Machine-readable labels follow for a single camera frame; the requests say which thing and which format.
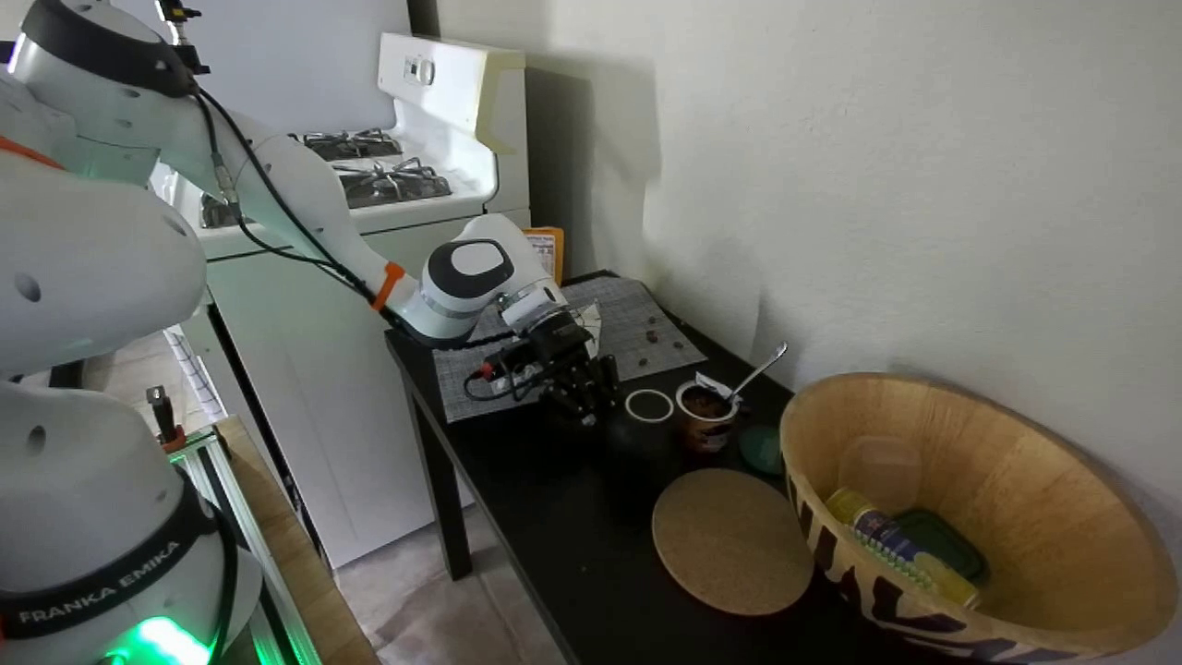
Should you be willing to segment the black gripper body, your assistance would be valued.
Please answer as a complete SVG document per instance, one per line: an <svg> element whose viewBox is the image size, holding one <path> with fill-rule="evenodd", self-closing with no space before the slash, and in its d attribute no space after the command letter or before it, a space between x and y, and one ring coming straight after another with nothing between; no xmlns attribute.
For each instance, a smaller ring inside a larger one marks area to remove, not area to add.
<svg viewBox="0 0 1182 665"><path fill-rule="evenodd" d="M524 372L527 364L540 370L540 377L554 389L566 389L569 394L586 405L586 364L596 356L586 350L591 332L572 316L558 315L527 332L519 332L498 359L493 364L506 372Z"/></svg>

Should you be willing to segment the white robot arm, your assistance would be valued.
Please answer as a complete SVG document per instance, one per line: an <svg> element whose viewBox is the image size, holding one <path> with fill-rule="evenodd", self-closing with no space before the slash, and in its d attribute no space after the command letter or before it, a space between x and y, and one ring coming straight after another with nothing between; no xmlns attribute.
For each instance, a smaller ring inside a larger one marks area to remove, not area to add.
<svg viewBox="0 0 1182 665"><path fill-rule="evenodd" d="M204 260L146 177L171 166L230 203L244 236L362 294L418 347L465 347L498 315L506 347L465 389L537 384L586 425L618 405L524 228L479 215L420 271L362 241L347 187L310 146L223 106L196 52L112 0L33 0L2 65L2 336L10 377L113 350L196 309Z"/></svg>

